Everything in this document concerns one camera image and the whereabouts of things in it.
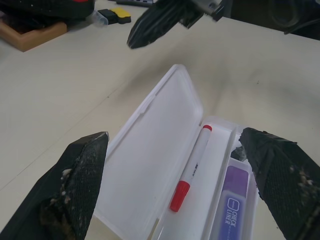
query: table surface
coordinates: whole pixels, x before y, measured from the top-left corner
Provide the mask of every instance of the table surface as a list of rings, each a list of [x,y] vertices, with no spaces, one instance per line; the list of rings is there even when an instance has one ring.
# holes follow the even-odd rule
[[[123,8],[133,23],[145,11]],[[320,163],[318,41],[203,17],[130,50],[133,23],[73,29],[25,53],[0,40],[0,229],[69,143],[100,131],[112,139],[173,64],[188,69],[205,116],[296,141]],[[86,239],[118,238],[93,218]],[[253,239],[284,239],[262,200]]]

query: white marker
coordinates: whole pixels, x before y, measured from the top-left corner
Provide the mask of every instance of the white marker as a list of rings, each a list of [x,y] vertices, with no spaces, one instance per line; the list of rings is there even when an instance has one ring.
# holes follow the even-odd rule
[[[209,125],[204,125],[200,131],[199,137],[193,147],[187,165],[183,170],[180,181],[176,186],[175,193],[170,204],[170,209],[174,212],[179,211],[185,196],[189,191],[192,179],[194,178],[203,157],[211,132],[212,127]]]

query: black object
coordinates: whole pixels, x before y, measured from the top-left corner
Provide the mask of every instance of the black object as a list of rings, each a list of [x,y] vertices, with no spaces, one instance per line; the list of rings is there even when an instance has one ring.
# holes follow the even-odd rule
[[[102,9],[98,10],[98,12],[101,13],[101,15],[106,19],[108,19],[108,25],[118,23],[118,16],[113,11],[110,11],[109,9]]]
[[[84,19],[95,9],[95,0],[0,0],[0,4],[30,15]]]
[[[320,5],[315,0],[232,0],[230,18],[320,40]]]
[[[245,128],[240,137],[261,198],[287,240],[319,240],[320,167],[297,145]]]
[[[203,12],[188,0],[159,0],[136,21],[129,34],[127,45],[131,49],[147,46],[181,22],[190,28]]]
[[[154,2],[153,0],[120,0],[116,1],[116,4],[150,8]]]
[[[99,132],[71,143],[33,186],[1,240],[83,240],[96,206],[109,136]]]
[[[27,26],[30,28],[30,31],[43,29],[61,21],[58,17],[32,15],[26,11],[13,9],[1,3],[0,11],[5,13],[6,24],[14,29],[20,28],[21,26]]]

